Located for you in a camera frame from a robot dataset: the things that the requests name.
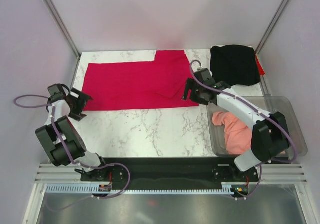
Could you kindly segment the crimson red t shirt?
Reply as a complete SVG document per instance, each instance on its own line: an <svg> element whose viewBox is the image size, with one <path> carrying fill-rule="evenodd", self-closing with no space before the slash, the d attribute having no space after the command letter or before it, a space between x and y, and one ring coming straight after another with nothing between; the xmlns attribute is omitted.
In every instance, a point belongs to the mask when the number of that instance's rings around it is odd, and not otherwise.
<svg viewBox="0 0 320 224"><path fill-rule="evenodd" d="M153 61L90 63L82 92L85 111L188 108L183 100L190 62L184 50L158 50Z"/></svg>

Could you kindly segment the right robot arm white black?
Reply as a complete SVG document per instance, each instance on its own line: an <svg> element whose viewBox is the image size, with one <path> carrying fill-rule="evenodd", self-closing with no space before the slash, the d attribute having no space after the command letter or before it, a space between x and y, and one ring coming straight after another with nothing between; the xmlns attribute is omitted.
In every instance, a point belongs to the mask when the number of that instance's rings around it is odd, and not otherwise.
<svg viewBox="0 0 320 224"><path fill-rule="evenodd" d="M268 163L293 146L285 116L257 107L225 82L215 82L207 68L191 72L185 85L183 100L200 105L214 104L234 115L250 131L248 150L237 154L229 175L242 180L251 168Z"/></svg>

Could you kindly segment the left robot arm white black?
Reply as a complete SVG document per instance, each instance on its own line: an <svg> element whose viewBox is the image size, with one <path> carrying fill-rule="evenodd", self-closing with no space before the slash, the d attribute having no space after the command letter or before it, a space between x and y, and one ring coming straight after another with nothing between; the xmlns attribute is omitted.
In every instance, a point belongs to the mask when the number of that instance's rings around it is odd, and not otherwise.
<svg viewBox="0 0 320 224"><path fill-rule="evenodd" d="M78 165L92 170L92 175L99 181L106 180L110 175L109 167L104 165L101 156L88 151L71 122L71 119L80 122L87 116L83 110L93 98L64 84L51 85L48 92L48 118L35 134L50 162L56 167Z"/></svg>

